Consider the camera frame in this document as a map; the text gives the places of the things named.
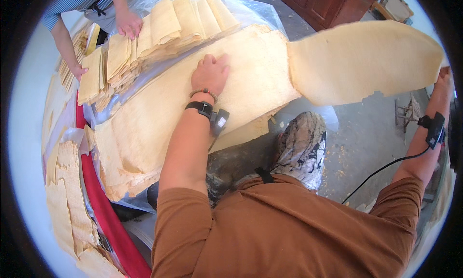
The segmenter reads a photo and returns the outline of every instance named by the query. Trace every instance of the patterned pants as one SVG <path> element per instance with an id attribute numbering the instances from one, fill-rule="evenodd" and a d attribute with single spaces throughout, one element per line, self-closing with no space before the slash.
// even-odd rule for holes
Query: patterned pants
<path id="1" fill-rule="evenodd" d="M 309 190 L 321 184 L 327 132 L 320 114 L 303 112 L 293 119 L 278 138 L 277 162 L 271 173 L 285 174 L 300 181 Z M 237 183 L 257 177 L 251 174 Z M 209 204 L 214 208 L 230 189 L 230 184 L 211 174 L 206 175 Z"/>

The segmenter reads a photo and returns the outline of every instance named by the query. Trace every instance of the beaded bracelet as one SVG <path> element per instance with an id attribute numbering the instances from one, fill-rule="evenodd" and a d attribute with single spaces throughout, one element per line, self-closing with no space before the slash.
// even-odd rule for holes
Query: beaded bracelet
<path id="1" fill-rule="evenodd" d="M 209 89 L 207 89 L 207 88 L 198 88 L 198 89 L 193 90 L 193 91 L 190 93 L 190 98 L 192 98 L 193 95 L 195 95 L 195 94 L 198 93 L 198 92 L 209 93 L 209 95 L 212 96 L 212 97 L 214 98 L 214 103 L 217 103 L 217 100 L 218 100 L 217 95 L 215 95 L 213 92 L 209 91 Z"/>

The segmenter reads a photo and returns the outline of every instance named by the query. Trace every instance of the striped shirt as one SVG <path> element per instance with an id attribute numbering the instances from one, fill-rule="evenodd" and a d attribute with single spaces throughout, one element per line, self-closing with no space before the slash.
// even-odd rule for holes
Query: striped shirt
<path id="1" fill-rule="evenodd" d="M 78 10 L 82 13 L 97 12 L 89 7 L 97 0 L 53 0 L 42 16 L 42 23 L 51 31 L 56 22 L 61 18 L 61 13 Z M 106 9 L 113 3 L 113 0 L 100 0 L 98 8 Z"/>

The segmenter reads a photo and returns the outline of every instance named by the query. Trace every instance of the brown t-shirt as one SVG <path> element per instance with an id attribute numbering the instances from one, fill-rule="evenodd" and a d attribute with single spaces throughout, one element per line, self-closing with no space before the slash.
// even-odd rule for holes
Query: brown t-shirt
<path id="1" fill-rule="evenodd" d="M 369 214 L 255 178 L 214 210 L 195 190 L 159 194 L 152 277 L 397 277 L 416 239 L 423 183 L 384 188 Z"/>

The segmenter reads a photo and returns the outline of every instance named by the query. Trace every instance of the person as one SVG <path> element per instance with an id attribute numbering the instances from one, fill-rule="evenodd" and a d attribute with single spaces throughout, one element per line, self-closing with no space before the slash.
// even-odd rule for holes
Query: person
<path id="1" fill-rule="evenodd" d="M 227 56 L 205 55 L 191 77 L 193 92 L 219 95 Z M 449 117 L 452 89 L 442 69 L 426 109 Z M 214 105 L 203 90 L 191 102 Z M 402 162 L 391 184 L 364 213 L 313 193 L 320 185 L 325 124 L 301 113 L 278 140 L 271 173 L 244 177 L 210 207 L 206 163 L 209 120 L 186 109 L 175 128 L 159 180 L 151 277 L 399 277 L 414 241 L 424 189 L 440 152 Z M 407 155 L 427 148 L 419 127 Z"/>
<path id="2" fill-rule="evenodd" d="M 131 12 L 128 2 L 131 0 L 53 0 L 42 16 L 42 23 L 50 30 L 58 51 L 66 61 L 69 70 L 81 80 L 82 74 L 88 68 L 82 68 L 74 53 L 69 31 L 64 25 L 61 13 L 78 10 L 85 18 L 97 23 L 107 33 L 115 28 L 118 33 L 128 35 L 132 40 L 138 36 L 143 21 L 137 14 Z"/>

